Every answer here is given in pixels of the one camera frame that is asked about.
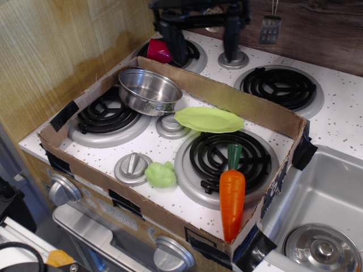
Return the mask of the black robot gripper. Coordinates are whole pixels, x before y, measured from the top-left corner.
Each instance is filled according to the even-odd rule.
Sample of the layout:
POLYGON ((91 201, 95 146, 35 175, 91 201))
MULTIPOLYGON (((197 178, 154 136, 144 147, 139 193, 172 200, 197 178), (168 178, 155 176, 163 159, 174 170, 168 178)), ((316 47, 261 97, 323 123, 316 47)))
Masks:
POLYGON ((151 1, 154 27, 164 39, 172 60, 184 66, 187 45, 180 28, 224 27, 227 60, 235 60, 240 29, 251 22, 249 1, 151 1))

